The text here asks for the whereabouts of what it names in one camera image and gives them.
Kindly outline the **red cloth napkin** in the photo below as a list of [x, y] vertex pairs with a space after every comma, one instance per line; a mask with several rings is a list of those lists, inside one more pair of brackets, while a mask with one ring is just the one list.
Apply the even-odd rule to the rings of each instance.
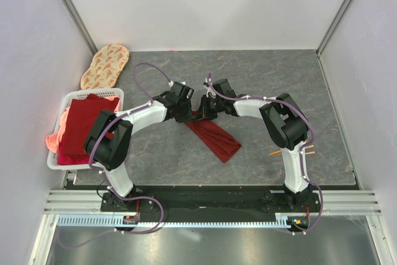
[[229, 161], [241, 148], [239, 141], [212, 120], [189, 121], [185, 124], [222, 163]]

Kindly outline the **orange plastic fork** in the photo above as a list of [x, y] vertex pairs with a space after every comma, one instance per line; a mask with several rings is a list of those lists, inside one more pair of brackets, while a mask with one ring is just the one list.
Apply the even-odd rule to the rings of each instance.
[[277, 150], [277, 151], [273, 151], [273, 152], [269, 153], [268, 156], [275, 156], [275, 155], [279, 155], [281, 153], [282, 153], [281, 150]]

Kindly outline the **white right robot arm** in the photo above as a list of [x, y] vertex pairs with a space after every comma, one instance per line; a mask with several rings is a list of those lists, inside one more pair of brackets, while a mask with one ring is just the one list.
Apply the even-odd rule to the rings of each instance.
[[291, 211], [299, 211], [306, 205], [303, 193], [309, 186], [306, 170], [306, 149], [311, 127], [307, 118], [289, 94], [279, 97], [226, 97], [209, 92], [202, 96], [196, 112], [198, 120], [213, 120], [219, 113], [235, 117], [262, 119], [270, 139], [281, 149], [285, 170], [284, 185], [289, 190], [284, 204]]

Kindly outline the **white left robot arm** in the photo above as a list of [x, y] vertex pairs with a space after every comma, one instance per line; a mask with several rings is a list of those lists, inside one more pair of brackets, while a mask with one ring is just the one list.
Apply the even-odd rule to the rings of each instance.
[[84, 143], [88, 165], [104, 176], [121, 210], [129, 211], [136, 204], [135, 185], [125, 167], [133, 134], [169, 119], [180, 123], [192, 120], [191, 100], [186, 96], [173, 100], [157, 96], [133, 109], [117, 113], [103, 110], [94, 122]]

